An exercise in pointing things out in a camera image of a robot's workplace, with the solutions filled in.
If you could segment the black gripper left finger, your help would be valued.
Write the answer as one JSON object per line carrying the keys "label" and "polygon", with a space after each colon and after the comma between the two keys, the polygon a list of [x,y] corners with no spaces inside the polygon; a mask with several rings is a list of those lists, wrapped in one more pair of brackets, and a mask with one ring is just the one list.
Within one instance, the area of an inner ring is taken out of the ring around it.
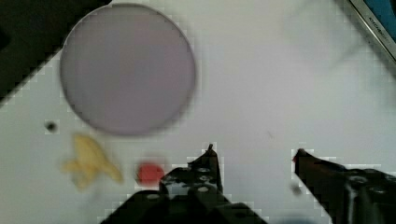
{"label": "black gripper left finger", "polygon": [[157,190],[141,190],[100,224],[267,224],[244,203],[223,195],[213,147],[160,179]]}

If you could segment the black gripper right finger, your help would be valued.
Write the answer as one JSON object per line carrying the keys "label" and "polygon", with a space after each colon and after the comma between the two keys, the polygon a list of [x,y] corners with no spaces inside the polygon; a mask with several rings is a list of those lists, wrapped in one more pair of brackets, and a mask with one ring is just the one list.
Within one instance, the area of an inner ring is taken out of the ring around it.
{"label": "black gripper right finger", "polygon": [[396,181],[376,169],[348,169],[300,148],[294,173],[325,209],[332,224],[396,224]]}

